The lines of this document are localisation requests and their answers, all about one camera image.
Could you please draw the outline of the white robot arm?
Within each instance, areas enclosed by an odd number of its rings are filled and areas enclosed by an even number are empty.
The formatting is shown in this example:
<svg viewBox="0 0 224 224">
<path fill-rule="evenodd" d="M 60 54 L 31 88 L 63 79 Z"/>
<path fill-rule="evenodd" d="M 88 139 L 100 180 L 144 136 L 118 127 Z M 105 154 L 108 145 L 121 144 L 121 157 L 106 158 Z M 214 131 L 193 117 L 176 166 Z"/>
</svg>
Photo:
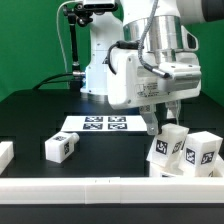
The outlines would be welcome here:
<svg viewBox="0 0 224 224">
<path fill-rule="evenodd" d="M 82 91 L 114 109 L 137 108 L 157 134 L 158 104 L 177 118 L 180 101 L 200 92 L 198 40 L 186 26 L 224 19 L 224 0 L 84 0 L 83 8 L 93 23 Z"/>
</svg>

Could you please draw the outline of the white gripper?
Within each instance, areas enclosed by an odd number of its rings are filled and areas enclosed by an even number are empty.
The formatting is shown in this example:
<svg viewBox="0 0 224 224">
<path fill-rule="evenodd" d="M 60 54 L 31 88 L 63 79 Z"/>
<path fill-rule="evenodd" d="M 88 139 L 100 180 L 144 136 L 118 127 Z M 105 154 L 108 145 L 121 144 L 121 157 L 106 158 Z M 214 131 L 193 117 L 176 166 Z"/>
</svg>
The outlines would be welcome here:
<svg viewBox="0 0 224 224">
<path fill-rule="evenodd" d="M 178 34 L 149 33 L 145 41 L 118 41 L 108 50 L 108 99 L 114 109 L 139 108 L 148 135 L 157 135 L 154 104 L 165 103 L 167 119 L 179 124 L 181 99 L 201 88 L 201 68 Z"/>
</svg>

